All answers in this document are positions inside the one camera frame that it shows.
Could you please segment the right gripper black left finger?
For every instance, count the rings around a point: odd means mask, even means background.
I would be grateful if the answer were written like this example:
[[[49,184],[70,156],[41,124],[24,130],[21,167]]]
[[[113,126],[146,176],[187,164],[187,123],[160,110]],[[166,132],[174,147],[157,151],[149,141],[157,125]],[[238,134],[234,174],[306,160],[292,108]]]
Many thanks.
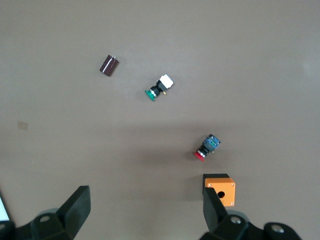
[[[60,208],[46,210],[23,226],[0,221],[0,240],[74,240],[90,212],[90,187],[82,185]]]

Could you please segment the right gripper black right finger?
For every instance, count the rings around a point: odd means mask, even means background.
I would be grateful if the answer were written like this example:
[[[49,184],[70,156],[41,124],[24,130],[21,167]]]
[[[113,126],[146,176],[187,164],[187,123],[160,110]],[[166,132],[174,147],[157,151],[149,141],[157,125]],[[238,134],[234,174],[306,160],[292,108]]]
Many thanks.
[[[199,240],[302,240],[286,224],[268,222],[260,229],[238,214],[229,214],[214,188],[204,187],[202,195],[208,232]]]

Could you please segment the white drawer cabinet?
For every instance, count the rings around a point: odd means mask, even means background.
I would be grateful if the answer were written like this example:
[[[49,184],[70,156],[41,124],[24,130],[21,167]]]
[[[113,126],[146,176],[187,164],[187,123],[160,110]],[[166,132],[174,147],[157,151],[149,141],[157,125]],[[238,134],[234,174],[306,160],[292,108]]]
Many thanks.
[[[7,211],[5,201],[3,200],[2,194],[0,192],[0,221],[9,221],[10,215]]]

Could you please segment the dark brown cylindrical capacitor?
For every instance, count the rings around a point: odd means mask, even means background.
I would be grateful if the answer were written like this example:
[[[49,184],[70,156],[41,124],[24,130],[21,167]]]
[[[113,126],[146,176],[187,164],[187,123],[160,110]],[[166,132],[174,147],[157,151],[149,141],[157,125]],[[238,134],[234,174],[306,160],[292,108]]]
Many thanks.
[[[119,63],[120,62],[118,61],[116,56],[108,55],[99,71],[107,77],[111,77]]]

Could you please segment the orange button enclosure box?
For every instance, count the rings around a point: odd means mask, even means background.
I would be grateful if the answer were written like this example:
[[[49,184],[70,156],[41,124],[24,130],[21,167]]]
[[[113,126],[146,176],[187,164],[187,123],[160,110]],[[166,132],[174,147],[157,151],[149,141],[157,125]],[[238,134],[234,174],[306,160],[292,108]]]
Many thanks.
[[[205,173],[202,176],[203,188],[214,189],[224,207],[234,207],[236,183],[226,173]]]

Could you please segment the red push button switch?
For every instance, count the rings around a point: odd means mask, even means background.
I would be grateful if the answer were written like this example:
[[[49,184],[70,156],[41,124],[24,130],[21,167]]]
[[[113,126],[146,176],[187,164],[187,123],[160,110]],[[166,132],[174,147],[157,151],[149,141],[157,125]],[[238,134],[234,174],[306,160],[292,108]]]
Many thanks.
[[[221,141],[216,136],[209,134],[193,154],[198,160],[204,162],[207,155],[209,153],[214,153],[220,144]]]

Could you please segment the green push button switch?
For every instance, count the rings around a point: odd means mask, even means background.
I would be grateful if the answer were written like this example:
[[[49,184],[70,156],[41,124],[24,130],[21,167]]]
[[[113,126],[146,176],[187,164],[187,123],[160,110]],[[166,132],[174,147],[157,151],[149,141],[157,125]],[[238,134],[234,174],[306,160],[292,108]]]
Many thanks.
[[[152,101],[155,101],[161,93],[165,95],[167,90],[170,89],[173,84],[174,82],[172,78],[168,74],[164,74],[157,80],[154,86],[145,90],[145,93]]]

